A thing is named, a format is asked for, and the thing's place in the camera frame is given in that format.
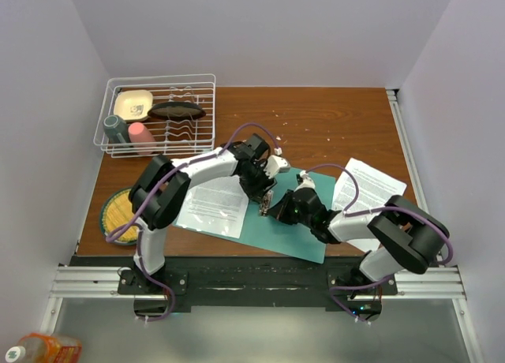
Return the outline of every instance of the pink cup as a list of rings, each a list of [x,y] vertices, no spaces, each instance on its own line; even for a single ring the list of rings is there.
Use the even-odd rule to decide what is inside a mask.
[[[149,155],[152,153],[152,150],[149,150],[148,148],[155,147],[156,140],[144,124],[141,122],[134,122],[129,126],[128,134],[133,147],[142,149],[137,152],[139,155]]]

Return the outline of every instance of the white wall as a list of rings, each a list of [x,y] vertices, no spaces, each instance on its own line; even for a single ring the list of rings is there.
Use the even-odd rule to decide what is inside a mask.
[[[107,74],[70,0],[0,0],[0,356],[36,331],[99,167]]]
[[[504,0],[451,0],[400,90],[430,211],[451,228],[487,361],[505,343]]]
[[[113,77],[398,88],[449,0],[73,0]]]

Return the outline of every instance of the glass panel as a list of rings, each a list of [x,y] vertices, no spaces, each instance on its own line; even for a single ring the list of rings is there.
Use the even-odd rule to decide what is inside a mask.
[[[195,307],[147,326],[133,300],[65,300],[57,333],[80,363],[468,362],[451,301],[389,300],[372,326],[315,308]]]

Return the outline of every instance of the wooden tabletop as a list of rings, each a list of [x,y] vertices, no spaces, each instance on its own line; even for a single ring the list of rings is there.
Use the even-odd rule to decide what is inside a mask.
[[[415,201],[400,141],[383,88],[217,88],[215,146],[225,143],[245,122],[259,122],[281,138],[283,156],[292,167],[319,163],[343,166],[349,158],[407,183],[406,197]],[[251,133],[250,128],[237,140]],[[79,256],[129,256],[134,246],[105,242],[99,228],[103,203],[135,183],[150,158],[112,159],[105,154],[80,240]],[[322,169],[336,178],[340,172]],[[351,245],[329,245],[328,256],[356,256]],[[166,256],[276,256],[279,254],[171,226]]]

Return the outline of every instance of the black metal base plate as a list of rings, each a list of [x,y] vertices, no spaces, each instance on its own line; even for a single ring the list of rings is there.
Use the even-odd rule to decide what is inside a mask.
[[[149,282],[137,267],[120,270],[118,294],[163,294],[163,289]],[[188,272],[165,268],[153,277],[157,281],[169,286],[176,295],[186,292]]]
[[[167,257],[170,285],[176,290],[175,312],[190,312],[192,306],[322,307],[341,310],[331,299],[328,275],[345,275],[358,257],[326,257],[323,264],[289,257]],[[124,267],[132,257],[78,257],[71,266]],[[181,279],[185,289],[177,288]],[[146,294],[148,288],[120,285],[120,294]],[[396,294],[396,286],[383,286],[383,294]],[[370,304],[348,301],[346,305]]]

